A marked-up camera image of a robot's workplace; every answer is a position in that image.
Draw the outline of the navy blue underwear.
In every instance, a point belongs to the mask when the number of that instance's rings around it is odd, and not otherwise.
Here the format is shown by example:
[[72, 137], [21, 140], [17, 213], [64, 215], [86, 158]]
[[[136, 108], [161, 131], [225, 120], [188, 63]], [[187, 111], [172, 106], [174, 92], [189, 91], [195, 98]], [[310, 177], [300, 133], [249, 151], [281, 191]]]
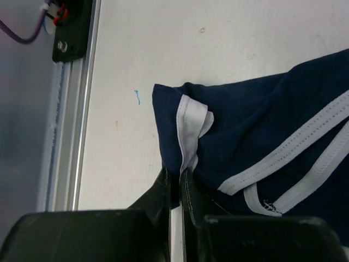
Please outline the navy blue underwear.
[[156, 84], [162, 164], [230, 213], [348, 218], [348, 51], [224, 84]]

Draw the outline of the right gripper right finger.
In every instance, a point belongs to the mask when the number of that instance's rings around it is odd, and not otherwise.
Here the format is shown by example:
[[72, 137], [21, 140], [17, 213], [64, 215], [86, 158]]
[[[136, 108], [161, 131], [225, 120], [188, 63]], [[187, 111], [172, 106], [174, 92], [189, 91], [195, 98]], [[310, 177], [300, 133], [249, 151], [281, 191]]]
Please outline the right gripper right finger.
[[231, 215], [180, 176], [184, 261], [348, 261], [335, 232], [316, 217]]

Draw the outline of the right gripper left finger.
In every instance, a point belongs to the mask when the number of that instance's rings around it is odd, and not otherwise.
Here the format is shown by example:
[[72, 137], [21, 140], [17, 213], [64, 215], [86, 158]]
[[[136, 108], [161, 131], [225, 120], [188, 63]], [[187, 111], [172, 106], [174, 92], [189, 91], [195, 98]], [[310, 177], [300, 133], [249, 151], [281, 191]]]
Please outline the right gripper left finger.
[[130, 207], [31, 213], [11, 228], [1, 261], [170, 261], [170, 173]]

